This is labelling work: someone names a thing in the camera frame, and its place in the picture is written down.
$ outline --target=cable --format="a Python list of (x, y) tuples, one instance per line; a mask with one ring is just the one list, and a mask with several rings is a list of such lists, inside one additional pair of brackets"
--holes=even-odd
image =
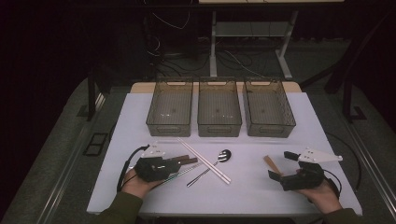
[(136, 149), (131, 156), (128, 158), (128, 160), (124, 163), (124, 166), (122, 167), (122, 171), (120, 173), (120, 178), (119, 178), (119, 183), (117, 184), (117, 192), (120, 192), (122, 189), (122, 181), (125, 176), (126, 170), (128, 169), (129, 163), (131, 162), (131, 159), (134, 157), (134, 155), (140, 151), (140, 150), (146, 150), (149, 148), (149, 145), (146, 145), (145, 147), (139, 147)]
[(335, 179), (337, 179), (338, 184), (340, 185), (339, 193), (340, 193), (340, 195), (341, 195), (341, 191), (343, 190), (343, 185), (341, 184), (340, 179), (338, 179), (338, 177), (337, 177), (335, 174), (333, 174), (332, 172), (330, 172), (330, 171), (328, 171), (328, 170), (323, 169), (323, 171), (324, 171), (324, 172), (327, 172), (327, 173), (329, 173), (329, 174), (331, 174), (332, 176), (334, 176)]
[(170, 27), (173, 27), (173, 28), (176, 28), (176, 29), (179, 29), (179, 30), (183, 30), (185, 27), (186, 27), (186, 25), (187, 25), (187, 23), (189, 23), (189, 20), (190, 20), (190, 12), (189, 12), (189, 14), (188, 14), (188, 16), (187, 16), (187, 20), (186, 20), (186, 22), (184, 23), (184, 25), (182, 26), (182, 27), (178, 27), (178, 26), (176, 26), (176, 25), (174, 25), (174, 24), (171, 24), (171, 23), (169, 23), (169, 22), (167, 22), (167, 21), (165, 21), (164, 19), (162, 19), (161, 17), (159, 17), (159, 16), (157, 16), (157, 14), (155, 14), (155, 13), (151, 13), (155, 18), (157, 18), (158, 20), (160, 20), (160, 21), (162, 21), (163, 23), (165, 23), (166, 25), (168, 25), (168, 26), (170, 26)]
[(154, 53), (151, 53), (150, 51), (148, 51), (147, 50), (147, 52), (148, 52), (148, 54), (150, 54), (150, 55), (152, 55), (152, 56), (154, 56), (154, 57), (160, 57), (161, 55), (160, 54), (154, 54)]
[(177, 71), (176, 70), (176, 68), (174, 68), (174, 67), (172, 67), (172, 66), (169, 66), (169, 65), (166, 65), (166, 64), (164, 64), (164, 63), (159, 63), (159, 65), (161, 65), (161, 66), (164, 66), (164, 67), (167, 67), (167, 68), (170, 68), (170, 69), (172, 69), (172, 70), (174, 70), (180, 77), (181, 77), (181, 74), (180, 74), (180, 72), (179, 71)]
[[(199, 53), (208, 53), (210, 49), (198, 49)], [(191, 56), (186, 53), (165, 53), (163, 54), (164, 59), (188, 59)]]
[[(242, 65), (244, 65), (244, 66), (251, 66), (251, 65), (253, 65), (253, 60), (251, 59), (251, 57), (249, 56), (249, 55), (247, 55), (246, 53), (234, 53), (233, 55), (235, 55), (235, 54), (237, 54), (237, 55), (240, 55), (240, 56), (245, 56), (247, 59), (248, 59), (248, 63), (243, 63)], [(241, 63), (241, 61), (239, 61), (239, 62), (235, 62), (235, 61), (233, 61), (233, 60), (228, 60), (228, 59), (225, 59), (226, 61), (228, 61), (228, 62), (230, 62), (230, 63), (235, 63), (235, 64), (240, 64)]]
[(262, 71), (263, 73), (264, 73), (264, 71), (265, 71), (265, 69), (267, 68), (267, 64), (268, 64), (268, 54), (265, 54), (265, 63), (264, 63), (264, 68), (263, 69), (260, 69), (260, 67), (261, 67), (261, 63), (259, 63), (259, 71)]
[(198, 74), (192, 73), (192, 72), (187, 72), (187, 73), (181, 73), (183, 75), (187, 75), (188, 77), (190, 77), (191, 75), (195, 76), (195, 77), (200, 77)]
[[(259, 38), (254, 37), (252, 42), (257, 41)], [(259, 51), (257, 53), (246, 53), (244, 50), (245, 45), (248, 43), (249, 41), (242, 41), (242, 45), (241, 46), (237, 46), (236, 43), (233, 44), (233, 47), (235, 48), (236, 52), (242, 52), (243, 55), (247, 55), (247, 56), (256, 56), (256, 55), (260, 55), (263, 53), (263, 51)]]
[(216, 60), (218, 60), (224, 67), (227, 67), (229, 69), (233, 69), (236, 71), (240, 71), (243, 70), (242, 67), (238, 66), (238, 67), (231, 67), (229, 65), (227, 65), (223, 60), (225, 60), (218, 52), (216, 52)]
[(221, 43), (221, 41), (224, 39), (224, 37), (222, 37), (218, 42), (216, 42), (216, 44), (215, 45), (217, 45), (217, 44), (219, 44), (219, 43)]
[(153, 37), (158, 41), (158, 46), (157, 46), (157, 48), (155, 48), (155, 50), (157, 50), (157, 49), (160, 48), (161, 42), (160, 42), (160, 39), (157, 36), (154, 35)]
[(206, 56), (205, 61), (204, 61), (204, 64), (202, 64), (201, 66), (199, 66), (199, 67), (197, 67), (197, 68), (184, 68), (184, 67), (182, 67), (182, 66), (180, 66), (180, 65), (178, 65), (178, 64), (176, 64), (176, 63), (172, 63), (172, 62), (170, 62), (170, 61), (168, 61), (168, 60), (164, 60), (164, 62), (165, 62), (165, 63), (170, 63), (170, 64), (172, 64), (172, 65), (174, 65), (174, 66), (180, 68), (181, 70), (189, 71), (189, 72), (194, 72), (194, 71), (198, 71), (198, 70), (203, 69), (203, 68), (205, 67), (205, 65), (206, 65), (206, 63), (207, 63), (207, 61), (208, 61), (208, 59), (209, 59), (209, 55)]
[(356, 162), (358, 163), (358, 172), (359, 172), (358, 180), (357, 180), (356, 187), (355, 187), (355, 193), (358, 192), (358, 189), (361, 186), (361, 161), (359, 160), (358, 155), (356, 155), (356, 152), (353, 150), (353, 148), (348, 143), (346, 143), (344, 140), (342, 140), (335, 134), (327, 133), (327, 132), (325, 132), (325, 133), (330, 135), (331, 137), (337, 139), (338, 141), (342, 142), (345, 146), (347, 146), (347, 148), (352, 152), (353, 156), (355, 157)]
[[(223, 64), (224, 66), (226, 66), (226, 67), (228, 67), (228, 68), (231, 68), (231, 69), (233, 69), (233, 70), (242, 70), (242, 69), (243, 69), (243, 68), (240, 68), (240, 65), (241, 65), (241, 63), (242, 63), (241, 61), (239, 61), (239, 60), (235, 61), (235, 58), (233, 58), (233, 60), (230, 60), (230, 59), (225, 58), (224, 56), (222, 56), (221, 53), (222, 53), (222, 51), (216, 52), (216, 56), (219, 57), (219, 58), (222, 59), (222, 60), (227, 61), (228, 63), (232, 63), (232, 64), (238, 65), (237, 68), (231, 68), (230, 66), (227, 66), (226, 64)], [(246, 63), (246, 64), (242, 63), (242, 65), (244, 65), (244, 66), (251, 66), (251, 65), (253, 64), (253, 60), (252, 60), (248, 55), (245, 55), (245, 56), (249, 59), (249, 63)]]
[(258, 73), (256, 73), (256, 72), (253, 72), (253, 71), (251, 71), (250, 69), (246, 68), (244, 65), (242, 65), (242, 64), (238, 61), (238, 59), (230, 53), (230, 51), (224, 50), (224, 52), (230, 54), (230, 55), (231, 55), (231, 56), (232, 56), (243, 68), (245, 68), (245, 70), (247, 70), (247, 71), (249, 71), (250, 73), (253, 73), (253, 74), (255, 74), (255, 75), (258, 75), (258, 76), (260, 76), (260, 77), (263, 77), (263, 75), (258, 74)]
[(128, 183), (128, 181), (130, 181), (130, 180), (132, 180), (135, 176), (137, 176), (137, 175), (133, 175), (131, 178), (129, 178), (129, 179), (127, 179), (127, 180), (125, 180), (123, 183), (122, 183), (122, 186), (121, 186), (121, 188), (123, 188), (124, 187), (124, 185), (126, 184), (126, 183)]
[(159, 72), (159, 73), (163, 74), (163, 76), (164, 76), (164, 77), (166, 77), (166, 74), (165, 74), (164, 72), (162, 72), (160, 69), (158, 69), (158, 68), (155, 68), (155, 71), (157, 71), (157, 72)]

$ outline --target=green sleeve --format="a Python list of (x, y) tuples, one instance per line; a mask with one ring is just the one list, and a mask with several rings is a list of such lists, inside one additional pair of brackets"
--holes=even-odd
[(324, 216), (326, 224), (361, 224), (361, 219), (351, 208), (340, 209)]
[(91, 224), (134, 224), (143, 200), (125, 192), (117, 193), (113, 203)]

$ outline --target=metal bracket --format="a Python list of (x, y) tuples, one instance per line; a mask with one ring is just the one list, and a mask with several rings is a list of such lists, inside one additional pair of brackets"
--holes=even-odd
[(150, 144), (149, 147), (142, 153), (140, 158), (153, 158), (153, 157), (163, 157), (165, 152), (161, 150), (157, 145), (157, 141)]
[(298, 158), (298, 161), (305, 161), (310, 163), (320, 163), (325, 161), (342, 161), (342, 156), (335, 156), (316, 149), (306, 149)]

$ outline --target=white chopstick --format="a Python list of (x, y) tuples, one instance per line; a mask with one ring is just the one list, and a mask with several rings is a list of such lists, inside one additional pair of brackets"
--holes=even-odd
[(201, 160), (207, 168), (209, 168), (213, 173), (215, 173), (218, 177), (220, 177), (225, 183), (230, 184), (231, 179), (224, 173), (222, 173), (216, 166), (212, 165), (209, 161), (205, 159), (205, 157), (201, 156), (194, 148), (190, 147), (189, 144), (184, 142), (181, 138), (177, 139), (186, 149), (188, 149), (192, 154), (194, 154), (199, 160)]

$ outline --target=wooden stick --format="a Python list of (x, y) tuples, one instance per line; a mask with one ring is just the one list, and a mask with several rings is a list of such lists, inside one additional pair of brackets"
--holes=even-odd
[(271, 167), (271, 169), (279, 174), (279, 175), (283, 175), (282, 172), (279, 171), (279, 169), (277, 169), (277, 166), (275, 165), (275, 163), (271, 160), (271, 158), (269, 156), (265, 156), (264, 157), (265, 162), (267, 162), (267, 164)]
[(222, 173), (217, 167), (212, 165), (205, 157), (201, 156), (194, 148), (190, 147), (189, 144), (184, 142), (181, 138), (177, 139), (186, 149), (188, 149), (192, 154), (194, 154), (198, 159), (200, 159), (211, 171), (213, 171), (218, 177), (220, 177), (225, 183), (230, 184), (231, 179), (224, 173)]

